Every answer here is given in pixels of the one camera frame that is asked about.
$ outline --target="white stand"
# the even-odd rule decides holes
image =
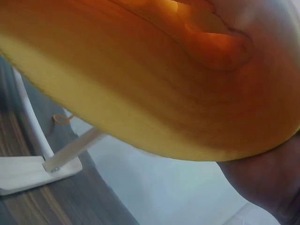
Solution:
[[[14,75],[26,116],[44,157],[0,157],[0,195],[35,188],[80,172],[83,167],[78,155],[104,136],[92,128],[54,155],[32,109],[22,77],[16,70]]]

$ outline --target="white floor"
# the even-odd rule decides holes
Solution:
[[[91,128],[78,118],[71,120],[71,127],[78,135]],[[107,185],[141,225],[278,224],[243,199],[216,163],[157,157],[111,136],[89,153]]]

